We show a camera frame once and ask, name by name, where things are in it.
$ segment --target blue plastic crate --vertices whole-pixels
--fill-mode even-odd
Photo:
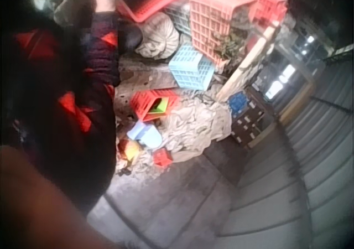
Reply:
[[[177,30],[192,36],[190,30],[189,0],[178,0],[170,3],[164,8],[164,13],[171,18],[173,25]]]
[[[247,106],[247,102],[247,96],[243,93],[243,91],[232,95],[228,99],[228,105],[231,108],[231,115],[233,118],[236,118],[243,111],[243,109]]]
[[[207,90],[215,66],[191,44],[182,45],[169,63],[169,68],[180,87]]]

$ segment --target red basket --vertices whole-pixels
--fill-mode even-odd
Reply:
[[[121,14],[132,18],[135,22],[143,22],[173,1],[174,0],[145,0],[138,9],[132,12],[123,0],[118,0],[117,10]]]
[[[172,157],[165,148],[158,149],[153,153],[154,163],[160,167],[166,167],[172,163]]]
[[[282,21],[287,12],[286,0],[258,0],[255,18],[268,22]]]
[[[154,113],[148,114],[151,107],[153,106],[154,102],[158,98],[165,98],[168,97],[168,104],[167,109],[164,113]],[[144,90],[138,91],[134,94],[131,99],[131,108],[135,110],[138,118],[145,122],[150,121],[153,119],[160,118],[161,116],[168,115],[172,108],[177,104],[179,101],[179,97],[172,91],[168,89],[164,90]]]
[[[193,46],[209,57],[217,66],[226,61],[214,53],[218,41],[213,32],[227,35],[230,32],[229,21],[237,8],[248,5],[249,19],[253,20],[257,0],[189,0]]]

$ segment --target trash pile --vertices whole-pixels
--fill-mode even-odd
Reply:
[[[221,85],[213,78],[227,79],[227,71],[234,71],[252,48],[252,38],[258,36],[256,26],[265,28],[274,20],[281,22],[287,12],[285,3],[118,0],[120,14],[142,31],[136,54],[168,64],[179,86],[136,91],[125,101],[135,115],[117,117],[119,175],[152,170],[152,174],[159,174],[171,163],[201,155],[213,139],[230,135],[232,115],[247,101],[239,94],[229,103],[216,102]],[[53,12],[59,15],[57,7]]]

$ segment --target orange container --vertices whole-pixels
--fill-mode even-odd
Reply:
[[[210,58],[217,66],[225,64],[214,48],[219,42],[214,32],[227,35],[230,32],[230,20],[241,6],[249,6],[249,19],[253,20],[257,0],[189,0],[190,21],[193,46]]]
[[[172,164],[172,157],[165,148],[158,149],[153,153],[154,163],[160,167]]]
[[[271,22],[282,21],[287,13],[286,0],[258,0],[255,18]]]
[[[151,107],[158,98],[168,98],[167,109],[164,113],[149,114]],[[138,118],[145,122],[168,115],[179,101],[179,97],[169,89],[138,91],[131,99],[131,108]]]
[[[173,1],[174,0],[145,0],[138,9],[132,11],[123,0],[118,0],[117,10],[121,14],[132,18],[135,22],[143,22]]]

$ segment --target corrugated metal wall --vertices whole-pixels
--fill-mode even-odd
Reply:
[[[328,66],[314,96],[352,109],[352,60]],[[353,236],[353,115],[310,101],[286,132],[305,187],[272,132],[250,154],[215,249],[305,248],[307,231],[313,248],[341,248]]]

